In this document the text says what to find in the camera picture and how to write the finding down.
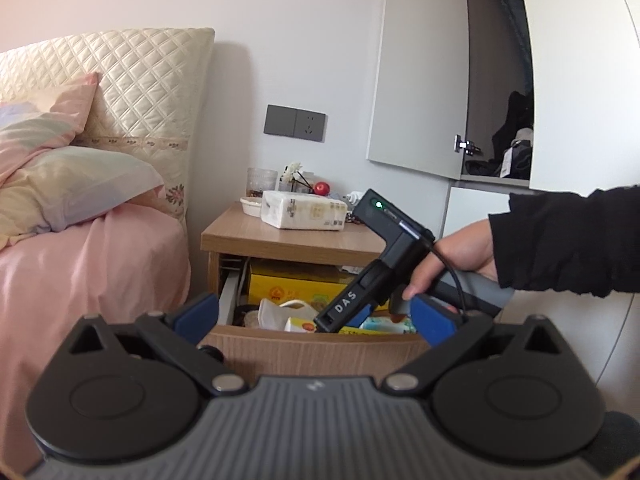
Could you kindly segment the black right sleeve forearm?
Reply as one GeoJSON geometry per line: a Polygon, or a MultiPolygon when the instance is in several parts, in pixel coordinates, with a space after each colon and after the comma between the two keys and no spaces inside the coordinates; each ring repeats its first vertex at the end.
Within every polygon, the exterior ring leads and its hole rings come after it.
{"type": "Polygon", "coordinates": [[[639,189],[510,197],[489,217],[501,287],[604,298],[639,291],[639,189]]]}

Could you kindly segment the person right hand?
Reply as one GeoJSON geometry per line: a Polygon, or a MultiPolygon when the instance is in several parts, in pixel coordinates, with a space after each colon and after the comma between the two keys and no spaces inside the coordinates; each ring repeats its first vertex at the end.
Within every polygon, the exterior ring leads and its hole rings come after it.
{"type": "Polygon", "coordinates": [[[491,228],[489,220],[485,219],[439,240],[434,252],[430,252],[412,272],[401,295],[403,300],[426,292],[432,281],[444,272],[445,265],[437,255],[441,255],[454,270],[475,272],[498,282],[491,228]]]}

